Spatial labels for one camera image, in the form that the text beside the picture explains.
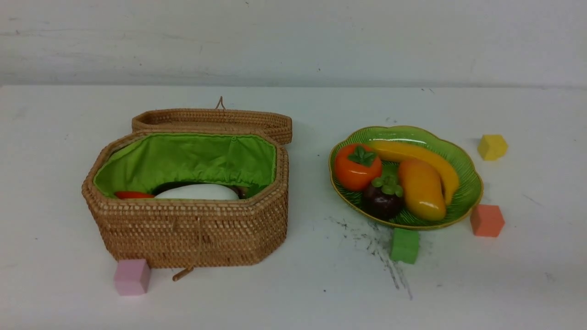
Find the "leaf-shaped plate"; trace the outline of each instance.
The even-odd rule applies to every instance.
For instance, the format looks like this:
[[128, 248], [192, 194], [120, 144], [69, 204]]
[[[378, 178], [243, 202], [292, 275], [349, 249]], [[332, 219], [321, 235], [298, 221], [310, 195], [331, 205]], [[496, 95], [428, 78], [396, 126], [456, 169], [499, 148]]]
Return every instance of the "leaf-shaped plate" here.
[[[392, 140], [402, 143], [411, 143], [422, 146], [445, 158], [457, 171], [460, 186], [453, 196], [453, 202], [447, 206], [447, 215], [440, 221], [427, 221], [414, 216], [405, 208], [395, 218], [385, 221], [377, 219], [361, 210], [362, 193], [344, 189], [334, 175], [334, 159], [340, 148], [351, 143], [367, 143], [371, 140]], [[397, 171], [399, 164], [383, 162], [383, 170]], [[473, 207], [479, 204], [483, 196], [483, 181], [475, 171], [471, 157], [457, 145], [442, 140], [434, 134], [414, 126], [370, 126], [352, 133], [346, 140], [337, 144], [330, 152], [329, 157], [330, 181], [338, 195], [352, 208], [378, 223], [391, 227], [412, 230], [432, 230], [455, 224], [465, 219]]]

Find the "woven basket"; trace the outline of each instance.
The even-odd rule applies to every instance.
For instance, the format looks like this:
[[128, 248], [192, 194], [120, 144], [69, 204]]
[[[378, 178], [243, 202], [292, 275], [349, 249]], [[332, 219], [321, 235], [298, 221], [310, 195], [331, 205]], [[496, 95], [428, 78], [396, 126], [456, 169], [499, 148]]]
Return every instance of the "woven basket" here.
[[[258, 135], [276, 147], [275, 181], [251, 198], [234, 201], [104, 196], [93, 183], [100, 168], [114, 152], [152, 133]], [[152, 268], [185, 268], [174, 276], [176, 281], [194, 267], [253, 265], [275, 251], [287, 232], [288, 184], [287, 151], [265, 132], [246, 126], [180, 125], [136, 130], [110, 143], [83, 182], [82, 194], [114, 259], [146, 259]]]
[[163, 109], [144, 112], [133, 118], [133, 132], [139, 130], [203, 127], [261, 130], [280, 144], [292, 141], [292, 119], [271, 112], [226, 109], [222, 97], [213, 109]]

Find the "green leaves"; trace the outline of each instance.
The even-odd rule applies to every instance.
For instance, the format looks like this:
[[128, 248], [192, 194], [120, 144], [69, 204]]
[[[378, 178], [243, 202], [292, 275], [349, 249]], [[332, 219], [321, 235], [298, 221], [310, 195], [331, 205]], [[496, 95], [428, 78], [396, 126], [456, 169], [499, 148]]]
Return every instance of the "green leaves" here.
[[381, 188], [381, 192], [385, 195], [403, 196], [403, 188], [398, 184], [395, 174], [376, 177], [371, 181], [371, 185], [375, 188]]
[[355, 152], [348, 157], [350, 161], [366, 167], [371, 167], [376, 158], [376, 153], [365, 150], [363, 146], [356, 146]]

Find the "white wall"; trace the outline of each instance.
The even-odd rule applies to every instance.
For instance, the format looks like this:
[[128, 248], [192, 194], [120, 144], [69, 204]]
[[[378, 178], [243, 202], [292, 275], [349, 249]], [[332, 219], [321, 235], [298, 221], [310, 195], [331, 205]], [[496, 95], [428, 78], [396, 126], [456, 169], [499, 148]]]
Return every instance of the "white wall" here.
[[587, 87], [587, 1], [1, 0], [0, 83]]

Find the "green fabric lining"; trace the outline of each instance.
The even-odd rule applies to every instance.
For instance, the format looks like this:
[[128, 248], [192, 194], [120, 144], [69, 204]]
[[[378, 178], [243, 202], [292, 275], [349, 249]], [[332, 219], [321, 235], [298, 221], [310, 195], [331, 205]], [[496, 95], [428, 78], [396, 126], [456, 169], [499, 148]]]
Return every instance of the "green fabric lining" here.
[[171, 181], [252, 187], [275, 181], [276, 148], [256, 135], [154, 133], [115, 152], [94, 177], [106, 197]]

